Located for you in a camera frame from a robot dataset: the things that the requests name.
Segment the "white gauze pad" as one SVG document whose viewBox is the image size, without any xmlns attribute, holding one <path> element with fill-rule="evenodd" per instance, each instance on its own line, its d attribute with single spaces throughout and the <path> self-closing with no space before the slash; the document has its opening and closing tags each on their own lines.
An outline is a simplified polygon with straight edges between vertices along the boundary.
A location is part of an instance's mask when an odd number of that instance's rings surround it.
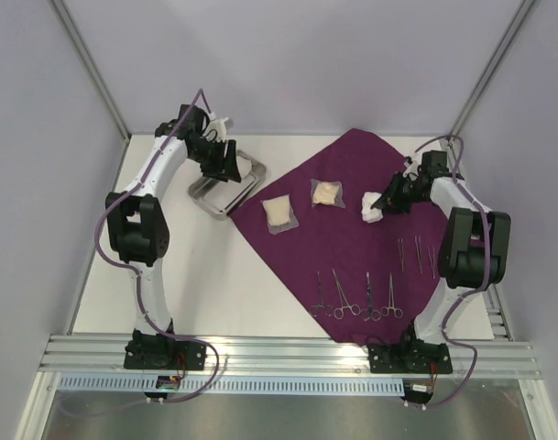
<svg viewBox="0 0 558 440">
<path fill-rule="evenodd" d="M 361 215 L 367 224 L 374 224 L 384 218 L 381 209 L 373 207 L 373 204 L 381 197 L 379 192 L 365 192 L 362 197 Z"/>
<path fill-rule="evenodd" d="M 236 166 L 238 169 L 239 176 L 243 180 L 250 173 L 252 169 L 252 162 L 249 159 L 246 159 L 242 156 L 237 156 Z"/>
</svg>

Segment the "clear packet beige gauze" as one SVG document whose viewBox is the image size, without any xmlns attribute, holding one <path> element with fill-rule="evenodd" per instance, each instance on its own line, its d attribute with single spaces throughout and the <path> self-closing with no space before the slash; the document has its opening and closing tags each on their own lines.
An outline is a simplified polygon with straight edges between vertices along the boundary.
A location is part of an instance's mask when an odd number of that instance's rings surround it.
<svg viewBox="0 0 558 440">
<path fill-rule="evenodd" d="M 324 205 L 345 208 L 343 194 L 343 184 L 339 181 L 311 179 L 312 206 Z"/>
<path fill-rule="evenodd" d="M 288 194 L 261 202 L 267 218 L 268 231 L 277 235 L 299 226 Z"/>
</svg>

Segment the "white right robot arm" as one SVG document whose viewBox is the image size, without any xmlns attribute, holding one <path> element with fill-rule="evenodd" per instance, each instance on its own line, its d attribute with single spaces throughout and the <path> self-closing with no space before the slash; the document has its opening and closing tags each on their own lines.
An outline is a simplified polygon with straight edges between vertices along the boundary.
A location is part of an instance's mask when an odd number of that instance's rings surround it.
<svg viewBox="0 0 558 440">
<path fill-rule="evenodd" d="M 385 191 L 365 210 L 407 214 L 417 203 L 438 206 L 447 218 L 436 258 L 440 278 L 431 299 L 413 320 L 416 336 L 399 346 L 400 364 L 418 371 L 432 359 L 426 344 L 450 340 L 449 331 L 472 299 L 500 283 L 507 268 L 511 217 L 493 211 L 468 190 L 463 177 L 448 168 L 447 154 L 427 151 L 417 173 L 393 175 Z"/>
</svg>

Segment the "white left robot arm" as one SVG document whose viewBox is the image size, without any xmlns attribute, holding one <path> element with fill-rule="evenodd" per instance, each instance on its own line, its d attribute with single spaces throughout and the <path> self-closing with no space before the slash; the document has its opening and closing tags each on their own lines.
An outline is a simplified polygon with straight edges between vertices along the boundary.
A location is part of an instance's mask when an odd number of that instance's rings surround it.
<svg viewBox="0 0 558 440">
<path fill-rule="evenodd" d="M 197 163 L 205 178 L 242 181 L 236 142 L 227 137 L 229 124 L 227 117 L 182 105 L 178 118 L 157 127 L 150 154 L 136 177 L 122 192 L 106 196 L 109 244 L 118 256 L 113 264 L 131 272 L 137 300 L 135 329 L 144 335 L 174 332 L 164 293 L 162 266 L 170 230 L 161 200 L 186 160 Z"/>
</svg>

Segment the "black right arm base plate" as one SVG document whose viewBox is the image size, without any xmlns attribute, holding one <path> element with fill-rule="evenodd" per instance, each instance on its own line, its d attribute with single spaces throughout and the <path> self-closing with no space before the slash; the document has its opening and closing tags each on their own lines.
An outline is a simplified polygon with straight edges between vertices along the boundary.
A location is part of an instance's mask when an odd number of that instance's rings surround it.
<svg viewBox="0 0 558 440">
<path fill-rule="evenodd" d="M 454 369 L 446 344 L 420 341 L 384 346 L 369 344 L 368 362 L 375 374 L 452 374 Z"/>
</svg>

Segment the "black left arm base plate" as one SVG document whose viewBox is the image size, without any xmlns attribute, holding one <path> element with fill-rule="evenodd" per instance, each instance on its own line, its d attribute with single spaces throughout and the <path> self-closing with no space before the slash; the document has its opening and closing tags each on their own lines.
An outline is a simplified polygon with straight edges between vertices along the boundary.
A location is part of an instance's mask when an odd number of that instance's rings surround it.
<svg viewBox="0 0 558 440">
<path fill-rule="evenodd" d="M 202 371 L 206 346 L 134 330 L 125 348 L 124 369 Z"/>
</svg>

